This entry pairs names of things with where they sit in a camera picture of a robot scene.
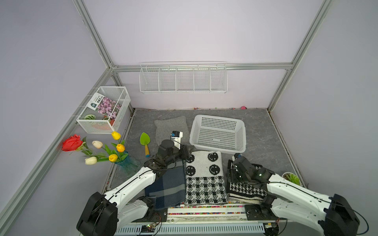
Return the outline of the navy grey plaid scarf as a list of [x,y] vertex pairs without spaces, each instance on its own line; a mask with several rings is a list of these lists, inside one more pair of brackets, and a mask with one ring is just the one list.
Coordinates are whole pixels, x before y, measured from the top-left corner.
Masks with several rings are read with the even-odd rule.
[[180,205],[186,198],[186,176],[182,160],[170,164],[166,173],[145,188],[145,196],[155,203],[156,210]]

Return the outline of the white black smiley scarf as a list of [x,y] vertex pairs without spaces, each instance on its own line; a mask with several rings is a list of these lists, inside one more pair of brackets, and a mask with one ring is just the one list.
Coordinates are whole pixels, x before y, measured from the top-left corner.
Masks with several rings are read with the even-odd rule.
[[219,151],[194,151],[186,162],[185,204],[224,205],[227,203],[222,156]]

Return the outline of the white plastic perforated basket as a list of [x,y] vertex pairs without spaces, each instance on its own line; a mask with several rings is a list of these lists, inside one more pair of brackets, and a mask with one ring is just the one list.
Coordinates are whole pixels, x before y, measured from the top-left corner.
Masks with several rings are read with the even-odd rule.
[[232,154],[246,150],[246,129],[242,120],[197,115],[190,133],[190,144],[207,151]]

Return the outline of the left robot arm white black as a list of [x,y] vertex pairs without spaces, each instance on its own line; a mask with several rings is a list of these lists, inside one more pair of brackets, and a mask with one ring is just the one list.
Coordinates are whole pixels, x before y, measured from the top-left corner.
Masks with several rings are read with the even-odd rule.
[[131,200],[146,187],[152,185],[177,160],[186,161],[194,146],[164,140],[158,152],[149,158],[132,177],[116,188],[101,194],[94,193],[87,201],[76,229],[83,236],[113,236],[119,228],[140,219],[152,219],[156,214],[155,204],[147,197]]

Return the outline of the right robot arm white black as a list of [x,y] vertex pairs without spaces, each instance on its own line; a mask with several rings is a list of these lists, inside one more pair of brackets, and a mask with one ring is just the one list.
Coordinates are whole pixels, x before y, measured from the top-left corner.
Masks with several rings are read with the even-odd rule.
[[346,198],[313,192],[237,153],[227,166],[226,190],[233,199],[258,205],[263,217],[285,218],[324,236],[356,236],[360,220]]

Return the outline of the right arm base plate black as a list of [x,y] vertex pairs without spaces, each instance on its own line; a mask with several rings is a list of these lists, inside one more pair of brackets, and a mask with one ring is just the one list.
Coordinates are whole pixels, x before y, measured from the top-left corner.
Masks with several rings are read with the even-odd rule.
[[248,221],[270,220],[277,221],[278,217],[267,206],[245,205],[245,212]]

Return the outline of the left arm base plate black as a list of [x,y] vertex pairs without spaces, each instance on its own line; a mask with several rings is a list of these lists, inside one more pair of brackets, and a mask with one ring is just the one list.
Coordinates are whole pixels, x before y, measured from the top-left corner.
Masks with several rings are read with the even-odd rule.
[[164,208],[161,210],[149,209],[146,215],[134,222],[166,222],[168,217],[168,209]]

